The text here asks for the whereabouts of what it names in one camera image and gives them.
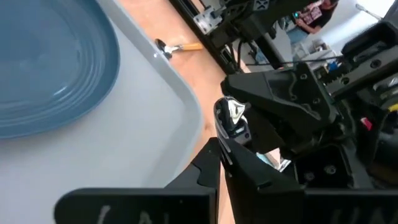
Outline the grey plastic tray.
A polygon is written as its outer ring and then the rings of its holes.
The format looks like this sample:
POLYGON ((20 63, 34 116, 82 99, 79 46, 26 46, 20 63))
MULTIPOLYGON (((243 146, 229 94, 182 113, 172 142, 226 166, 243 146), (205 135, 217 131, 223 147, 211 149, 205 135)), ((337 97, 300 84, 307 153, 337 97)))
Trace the grey plastic tray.
POLYGON ((55 224, 64 194, 87 187, 162 187, 202 127, 190 87, 116 0, 98 0, 119 45, 108 95, 73 122, 0 139, 0 224, 55 224))

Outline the person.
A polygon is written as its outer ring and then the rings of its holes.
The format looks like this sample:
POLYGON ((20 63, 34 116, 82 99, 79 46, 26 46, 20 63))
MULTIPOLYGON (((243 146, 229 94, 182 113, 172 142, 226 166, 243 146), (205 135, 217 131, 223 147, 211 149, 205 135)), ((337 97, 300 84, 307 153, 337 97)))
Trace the person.
POLYGON ((340 0, 319 0, 298 12, 295 24, 307 34, 316 34, 332 18, 340 0))

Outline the orange-handled metal fork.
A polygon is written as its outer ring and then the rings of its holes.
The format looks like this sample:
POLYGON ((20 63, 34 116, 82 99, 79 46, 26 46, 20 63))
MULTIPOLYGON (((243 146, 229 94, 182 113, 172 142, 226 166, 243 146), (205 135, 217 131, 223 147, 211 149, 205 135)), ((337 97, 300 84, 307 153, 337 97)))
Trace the orange-handled metal fork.
POLYGON ((244 112, 249 107, 248 103, 241 103, 232 96, 224 96, 214 105, 215 126, 221 145, 221 162, 224 167, 233 165, 227 140, 234 140, 240 145, 251 141, 248 121, 244 116, 244 112))

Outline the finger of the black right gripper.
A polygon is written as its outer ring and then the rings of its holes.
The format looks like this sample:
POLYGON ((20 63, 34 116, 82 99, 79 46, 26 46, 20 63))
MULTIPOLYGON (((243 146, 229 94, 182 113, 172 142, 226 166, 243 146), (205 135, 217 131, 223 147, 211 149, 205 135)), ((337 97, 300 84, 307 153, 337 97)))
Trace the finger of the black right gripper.
POLYGON ((294 130, 279 115, 252 107, 245 112, 251 133, 252 151, 265 154, 279 148, 282 155, 293 155, 291 140, 294 130))
POLYGON ((221 89, 265 115, 282 146, 309 141, 337 116, 325 87, 306 63, 283 70, 228 75, 221 89))

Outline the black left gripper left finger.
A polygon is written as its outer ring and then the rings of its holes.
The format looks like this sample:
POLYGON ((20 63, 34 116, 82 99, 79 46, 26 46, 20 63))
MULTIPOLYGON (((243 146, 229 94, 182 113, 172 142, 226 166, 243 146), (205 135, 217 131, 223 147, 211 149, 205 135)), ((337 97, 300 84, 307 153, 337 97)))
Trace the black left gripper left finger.
POLYGON ((210 138, 163 188, 85 188, 61 197, 56 224, 217 224, 220 145, 210 138))

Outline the black aluminium table frame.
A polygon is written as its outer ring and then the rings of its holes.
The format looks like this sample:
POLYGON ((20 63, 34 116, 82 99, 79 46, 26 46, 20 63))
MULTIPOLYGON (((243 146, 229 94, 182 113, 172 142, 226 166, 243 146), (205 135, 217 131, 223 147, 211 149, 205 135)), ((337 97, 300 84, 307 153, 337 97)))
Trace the black aluminium table frame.
POLYGON ((241 66, 236 61, 232 45, 233 41, 222 41, 221 45, 217 46, 212 36, 204 34, 199 26, 195 24, 194 17, 199 15, 200 12, 194 5, 193 0, 169 0, 169 2, 225 74, 243 73, 241 66))

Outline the orange-handled metal spoon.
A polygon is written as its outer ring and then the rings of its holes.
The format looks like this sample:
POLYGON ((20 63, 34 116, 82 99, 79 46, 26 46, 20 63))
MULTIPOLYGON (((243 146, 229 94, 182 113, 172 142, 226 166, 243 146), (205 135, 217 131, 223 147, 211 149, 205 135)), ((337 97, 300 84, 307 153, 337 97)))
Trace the orange-handled metal spoon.
POLYGON ((157 48, 163 53, 163 55, 167 60, 170 60, 172 58, 172 54, 174 52, 196 51, 196 50, 202 50, 204 48, 204 46, 199 42, 192 44, 180 44, 180 45, 171 46, 167 45, 163 40, 155 39, 154 43, 157 46, 157 48))

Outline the dark blue plate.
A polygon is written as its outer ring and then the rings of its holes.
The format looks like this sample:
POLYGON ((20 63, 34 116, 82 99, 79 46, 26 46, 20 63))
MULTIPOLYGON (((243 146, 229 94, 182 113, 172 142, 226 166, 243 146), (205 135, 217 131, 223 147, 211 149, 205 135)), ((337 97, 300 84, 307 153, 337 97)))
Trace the dark blue plate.
POLYGON ((87 114, 111 91, 119 61, 98 0, 0 0, 0 139, 87 114))

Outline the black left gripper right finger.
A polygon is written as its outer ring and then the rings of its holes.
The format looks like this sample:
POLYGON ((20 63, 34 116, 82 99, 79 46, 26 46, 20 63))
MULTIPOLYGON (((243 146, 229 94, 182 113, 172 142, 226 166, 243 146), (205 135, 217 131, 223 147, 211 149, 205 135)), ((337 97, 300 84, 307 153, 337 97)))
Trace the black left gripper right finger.
POLYGON ((398 190, 314 189, 221 141, 236 224, 398 224, 398 190))

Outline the silver metal mounting bracket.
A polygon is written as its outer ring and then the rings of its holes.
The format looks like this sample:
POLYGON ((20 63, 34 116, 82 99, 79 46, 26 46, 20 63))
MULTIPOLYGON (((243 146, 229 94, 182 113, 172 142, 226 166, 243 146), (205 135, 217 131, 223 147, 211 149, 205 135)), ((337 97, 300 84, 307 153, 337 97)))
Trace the silver metal mounting bracket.
POLYGON ((223 18, 224 7, 214 8, 213 6, 207 6, 205 10, 196 15, 193 20, 201 32, 205 35, 215 30, 219 24, 221 24, 223 18))

